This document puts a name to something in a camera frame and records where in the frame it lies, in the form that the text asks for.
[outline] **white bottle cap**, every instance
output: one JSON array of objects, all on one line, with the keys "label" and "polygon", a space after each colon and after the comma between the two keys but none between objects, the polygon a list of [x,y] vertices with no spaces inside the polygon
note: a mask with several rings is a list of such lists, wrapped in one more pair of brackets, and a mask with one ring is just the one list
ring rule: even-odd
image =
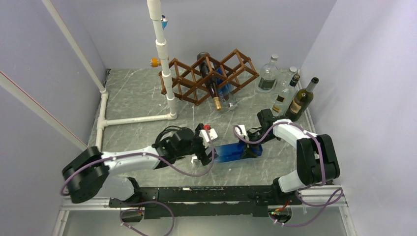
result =
[{"label": "white bottle cap", "polygon": [[290,67],[290,71],[291,71],[292,73],[297,73],[297,67],[295,67],[295,66],[291,66],[291,67]]},{"label": "white bottle cap", "polygon": [[271,55],[271,60],[277,61],[278,60],[278,55],[277,54],[272,54]]}]

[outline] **wine bottle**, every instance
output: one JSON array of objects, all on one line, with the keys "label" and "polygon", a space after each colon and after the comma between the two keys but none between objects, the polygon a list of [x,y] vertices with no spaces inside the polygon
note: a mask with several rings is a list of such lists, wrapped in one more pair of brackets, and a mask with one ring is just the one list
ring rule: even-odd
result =
[{"label": "wine bottle", "polygon": [[302,113],[307,109],[308,105],[314,98],[313,89],[316,84],[319,82],[317,77],[311,79],[311,82],[306,88],[300,89],[295,95],[291,105],[287,109],[285,116],[288,117],[291,121],[297,121]]},{"label": "wine bottle", "polygon": [[[205,57],[206,55],[210,56],[210,54],[207,53],[207,52],[199,53],[197,55],[197,60],[200,59],[201,57]],[[199,69],[200,69],[200,73],[201,73],[201,78],[204,78],[210,72],[209,65],[207,65],[206,60],[204,60],[199,65]],[[212,76],[204,84],[206,85],[206,88],[208,89],[208,92],[210,93],[210,96],[213,98],[213,102],[216,105],[216,110],[220,111],[222,109],[222,107],[221,107],[221,103],[220,103],[220,99],[219,99],[219,91],[217,89],[216,77]]]},{"label": "wine bottle", "polygon": [[289,83],[277,85],[275,88],[276,96],[272,110],[277,112],[277,116],[285,115],[288,106],[291,104],[295,93],[299,75],[295,74]]}]

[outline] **green wine bottle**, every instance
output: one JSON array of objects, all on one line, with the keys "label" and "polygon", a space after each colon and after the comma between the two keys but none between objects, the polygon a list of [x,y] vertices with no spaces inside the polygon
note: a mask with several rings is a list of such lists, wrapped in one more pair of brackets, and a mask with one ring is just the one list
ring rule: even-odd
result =
[{"label": "green wine bottle", "polygon": [[300,89],[291,102],[285,116],[291,121],[297,121],[314,98],[313,89],[319,82],[317,77],[311,79],[306,88]]}]

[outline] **bottle label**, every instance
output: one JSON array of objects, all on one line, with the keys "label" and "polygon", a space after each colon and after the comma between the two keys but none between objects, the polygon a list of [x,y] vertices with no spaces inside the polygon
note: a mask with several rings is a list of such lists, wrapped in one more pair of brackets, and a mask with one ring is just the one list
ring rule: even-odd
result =
[{"label": "bottle label", "polygon": [[277,107],[277,106],[273,106],[273,107],[272,107],[272,109],[273,109],[274,111],[276,111],[276,112],[278,112],[278,113],[279,113],[279,107]]},{"label": "bottle label", "polygon": [[278,95],[278,96],[276,97],[276,100],[277,100],[278,102],[284,102],[285,97],[281,97],[280,95]]},{"label": "bottle label", "polygon": [[297,114],[301,109],[301,106],[299,104],[297,104],[296,102],[292,102],[290,105],[290,110],[294,113]]},{"label": "bottle label", "polygon": [[266,80],[264,78],[261,78],[261,81],[259,81],[258,87],[262,90],[270,90],[272,89],[274,83],[275,83],[275,80]]}]

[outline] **clear glass bottle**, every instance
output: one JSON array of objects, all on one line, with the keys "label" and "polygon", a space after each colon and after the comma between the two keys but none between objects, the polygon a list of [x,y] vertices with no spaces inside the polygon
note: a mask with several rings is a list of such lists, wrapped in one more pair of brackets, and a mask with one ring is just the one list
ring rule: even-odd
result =
[{"label": "clear glass bottle", "polygon": [[272,54],[271,61],[262,66],[256,82],[256,89],[259,92],[270,92],[272,90],[279,73],[279,70],[276,67],[277,60],[278,55]]},{"label": "clear glass bottle", "polygon": [[295,74],[291,81],[287,84],[279,84],[276,86],[276,91],[278,91],[277,96],[275,97],[274,105],[272,110],[275,112],[276,116],[285,115],[288,107],[290,106],[296,92],[296,85],[299,81],[299,75]]},{"label": "clear glass bottle", "polygon": [[[223,72],[220,67],[216,70],[216,72],[223,75]],[[217,79],[217,85],[220,85],[221,83],[223,83],[222,79],[220,78],[216,78],[216,79]],[[233,110],[238,105],[236,96],[232,94],[233,90],[234,90],[234,86],[231,85],[230,83],[227,83],[225,86],[219,89],[219,98],[220,98],[222,107],[226,107],[229,110]]]},{"label": "clear glass bottle", "polygon": [[280,86],[287,86],[293,76],[297,73],[297,67],[291,66],[290,69],[285,70],[284,72],[281,70],[280,76],[276,79],[276,83],[272,88],[271,92],[271,101],[275,103],[276,97],[281,92],[279,89]]}]

